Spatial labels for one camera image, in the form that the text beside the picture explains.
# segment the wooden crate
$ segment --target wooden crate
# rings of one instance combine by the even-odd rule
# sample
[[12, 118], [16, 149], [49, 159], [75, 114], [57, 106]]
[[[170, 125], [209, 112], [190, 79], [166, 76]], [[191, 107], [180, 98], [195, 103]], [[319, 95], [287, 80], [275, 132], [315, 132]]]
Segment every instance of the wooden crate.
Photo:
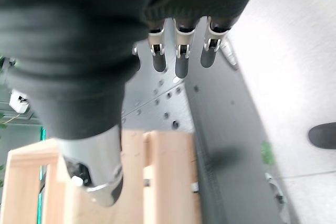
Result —
[[[123, 131], [124, 184], [118, 202], [103, 208], [74, 186], [53, 139], [8, 153], [1, 224], [36, 224], [39, 171], [47, 165], [43, 224], [201, 223], [192, 135]], [[150, 179], [144, 187], [144, 178]]]

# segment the metal bolt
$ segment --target metal bolt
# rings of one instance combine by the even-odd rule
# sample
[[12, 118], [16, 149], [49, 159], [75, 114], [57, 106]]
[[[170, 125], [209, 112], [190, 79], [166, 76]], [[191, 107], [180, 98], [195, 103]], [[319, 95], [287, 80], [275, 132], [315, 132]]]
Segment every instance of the metal bolt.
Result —
[[149, 187], [149, 186], [151, 186], [151, 180], [148, 179], [148, 178], [144, 179], [144, 180], [143, 180], [143, 186], [144, 186], [144, 187]]
[[198, 182], [192, 183], [191, 184], [191, 190], [193, 191], [193, 193], [197, 193], [199, 188], [198, 188]]

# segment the light gray floor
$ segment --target light gray floor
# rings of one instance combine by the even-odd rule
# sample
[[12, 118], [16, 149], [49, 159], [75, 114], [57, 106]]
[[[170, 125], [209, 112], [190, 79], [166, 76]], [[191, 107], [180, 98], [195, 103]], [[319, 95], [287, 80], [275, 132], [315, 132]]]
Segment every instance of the light gray floor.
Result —
[[251, 0], [230, 38], [301, 223], [335, 223], [336, 151], [307, 133], [336, 121], [336, 0]]

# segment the green leaf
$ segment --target green leaf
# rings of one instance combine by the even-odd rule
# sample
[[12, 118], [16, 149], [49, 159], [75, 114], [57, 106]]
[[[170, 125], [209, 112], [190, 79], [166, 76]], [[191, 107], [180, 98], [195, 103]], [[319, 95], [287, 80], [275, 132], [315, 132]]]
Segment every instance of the green leaf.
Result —
[[264, 164], [267, 165], [274, 165], [275, 159], [272, 152], [272, 146], [269, 142], [262, 142], [261, 143], [261, 155], [262, 155], [262, 161]]

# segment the white cable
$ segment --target white cable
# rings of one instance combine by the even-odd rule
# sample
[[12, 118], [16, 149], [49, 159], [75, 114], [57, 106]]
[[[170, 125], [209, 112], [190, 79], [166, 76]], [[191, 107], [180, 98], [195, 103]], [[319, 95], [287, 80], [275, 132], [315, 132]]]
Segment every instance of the white cable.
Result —
[[8, 121], [6, 121], [6, 122], [4, 122], [4, 123], [2, 123], [2, 124], [9, 123], [9, 122], [11, 122], [12, 120], [14, 120], [14, 119], [18, 118], [20, 115], [21, 115], [21, 114], [19, 114], [19, 115], [17, 115], [17, 116], [15, 116], [15, 117], [13, 117], [13, 118], [11, 118], [11, 119], [9, 119]]

